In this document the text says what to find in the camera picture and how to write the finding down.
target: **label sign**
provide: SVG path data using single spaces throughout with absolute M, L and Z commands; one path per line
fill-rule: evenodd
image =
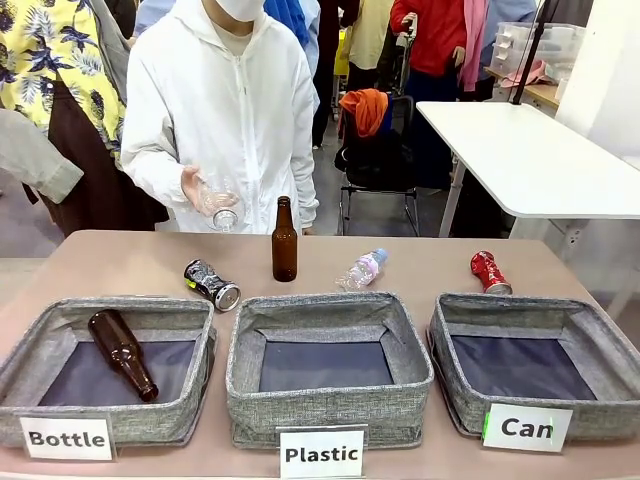
M 491 405 L 484 446 L 536 452 L 560 452 L 571 422 L 571 410 Z
M 113 453 L 105 418 L 20 418 L 31 458 L 111 461 Z
M 280 434 L 280 477 L 361 477 L 364 431 Z

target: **pink cloth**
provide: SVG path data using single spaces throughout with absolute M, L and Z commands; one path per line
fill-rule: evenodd
M 462 70 L 460 70 L 460 81 L 462 82 L 465 92 L 473 92 L 476 89 L 488 7 L 488 0 L 464 0 L 464 21 L 467 27 L 467 53 Z
M 527 76 L 527 81 L 524 82 L 524 84 L 531 85 L 532 83 L 548 81 L 549 78 L 545 75 L 546 69 L 547 64 L 545 62 L 543 62 L 542 60 L 534 60 L 531 64 L 531 71 Z M 511 72 L 504 79 L 502 79 L 502 82 L 500 82 L 500 86 L 502 88 L 510 88 L 520 83 L 520 79 L 522 78 L 522 70 L 524 70 L 524 61 L 520 70 L 518 70 L 517 72 Z

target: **yellow shirt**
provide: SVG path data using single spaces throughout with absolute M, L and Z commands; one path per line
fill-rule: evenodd
M 360 15 L 353 25 L 349 61 L 372 70 L 382 53 L 393 0 L 360 0 Z
M 105 74 L 89 0 L 0 0 L 0 100 L 45 134 L 62 79 L 119 162 L 125 107 Z

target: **beige jacket sleeve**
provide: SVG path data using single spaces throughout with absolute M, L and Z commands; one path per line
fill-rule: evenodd
M 62 202 L 84 175 L 27 118 L 1 108 L 0 168 L 54 203 Z

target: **soda can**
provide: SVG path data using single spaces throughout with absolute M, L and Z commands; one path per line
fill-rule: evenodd
M 513 288 L 505 280 L 491 252 L 480 251 L 471 259 L 471 272 L 480 279 L 484 293 L 511 295 Z
M 236 308 L 240 302 L 240 288 L 220 278 L 204 260 L 194 260 L 184 271 L 187 286 L 211 301 L 221 312 Z

